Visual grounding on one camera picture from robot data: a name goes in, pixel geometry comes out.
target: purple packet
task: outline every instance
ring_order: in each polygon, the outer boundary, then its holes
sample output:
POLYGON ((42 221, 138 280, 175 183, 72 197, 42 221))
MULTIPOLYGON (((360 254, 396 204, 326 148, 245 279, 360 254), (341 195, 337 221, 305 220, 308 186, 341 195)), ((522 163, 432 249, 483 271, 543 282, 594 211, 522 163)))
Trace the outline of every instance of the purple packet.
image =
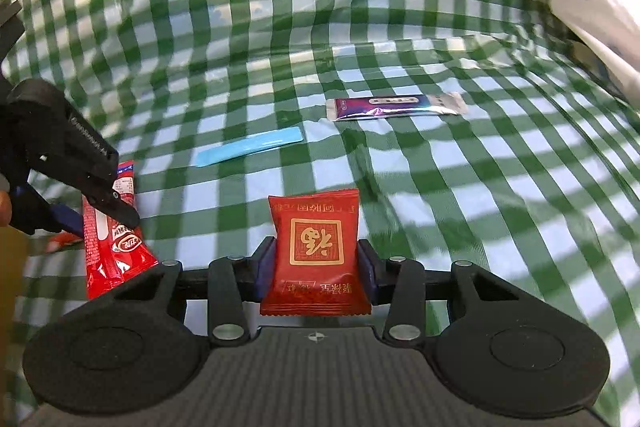
POLYGON ((335 98, 326 101, 326 117, 330 121, 464 113, 466 103, 458 92, 335 98))

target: red snack packet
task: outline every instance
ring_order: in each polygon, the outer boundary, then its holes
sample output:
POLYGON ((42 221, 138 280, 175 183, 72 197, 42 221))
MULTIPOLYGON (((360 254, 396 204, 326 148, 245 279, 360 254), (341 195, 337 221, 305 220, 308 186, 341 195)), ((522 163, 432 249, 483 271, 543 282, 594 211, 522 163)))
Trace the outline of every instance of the red snack packet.
MULTIPOLYGON (((123 201, 135 206, 133 162, 118 166, 113 189, 119 192, 123 201)), ((86 289, 90 299, 158 264, 158 260, 142 242, 140 227, 128 229, 96 210, 85 197, 82 197, 82 214, 86 289)))
POLYGON ((65 247, 70 247, 71 245, 76 245, 77 243, 81 242, 82 238, 78 237, 75 233, 60 232, 49 237, 47 246, 45 248, 45 253, 54 253, 58 250, 62 250, 65 247))
POLYGON ((358 275, 358 190, 269 197, 276 261, 262 315, 366 315, 358 275))

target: green checkered tablecloth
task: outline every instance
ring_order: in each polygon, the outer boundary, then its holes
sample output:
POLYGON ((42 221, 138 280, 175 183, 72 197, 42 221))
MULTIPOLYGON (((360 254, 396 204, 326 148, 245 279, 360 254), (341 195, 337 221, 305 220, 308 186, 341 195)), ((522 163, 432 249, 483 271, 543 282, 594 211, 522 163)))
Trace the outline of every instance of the green checkered tablecloth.
MULTIPOLYGON (((597 409, 640 421, 640 121, 568 57, 545 0, 21 0, 3 65, 51 79, 136 161, 148 244, 185 267, 250 253, 270 194, 360 189, 360 237, 431 269, 469 259, 606 341, 597 409), (338 96, 458 90, 462 117, 330 123, 338 96), (193 168, 214 144, 299 125, 305 142, 193 168)), ((77 191, 34 178, 50 201, 77 191)), ((35 400, 33 332, 85 296, 81 250, 28 260, 7 414, 35 400)), ((428 308, 431 331, 446 324, 428 308)))

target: snack bag label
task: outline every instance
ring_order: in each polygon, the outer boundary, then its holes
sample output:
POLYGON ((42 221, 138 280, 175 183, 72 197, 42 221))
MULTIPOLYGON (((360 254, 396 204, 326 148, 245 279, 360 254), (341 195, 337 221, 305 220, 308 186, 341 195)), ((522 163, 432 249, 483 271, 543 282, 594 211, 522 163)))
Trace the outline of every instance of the snack bag label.
POLYGON ((316 286, 316 281, 285 281, 284 292, 295 297, 308 294, 316 286))
POLYGON ((343 264, 342 224, 331 219, 291 219, 291 264, 343 264))
POLYGON ((113 251, 130 252, 135 250, 141 244, 142 240, 134 233, 130 233, 118 241, 118 245, 113 247, 113 251))

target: metal screw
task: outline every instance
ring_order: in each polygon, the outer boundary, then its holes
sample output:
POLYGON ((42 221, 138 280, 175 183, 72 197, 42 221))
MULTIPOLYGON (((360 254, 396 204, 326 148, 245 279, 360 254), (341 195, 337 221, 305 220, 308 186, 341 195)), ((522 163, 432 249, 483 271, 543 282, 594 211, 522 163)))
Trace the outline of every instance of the metal screw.
POLYGON ((390 328, 389 334, 396 341, 414 341, 420 336, 420 330, 411 324, 397 324, 390 328))
POLYGON ((212 333, 220 341, 234 341, 244 335, 244 328, 237 324, 220 324, 213 328, 212 333))

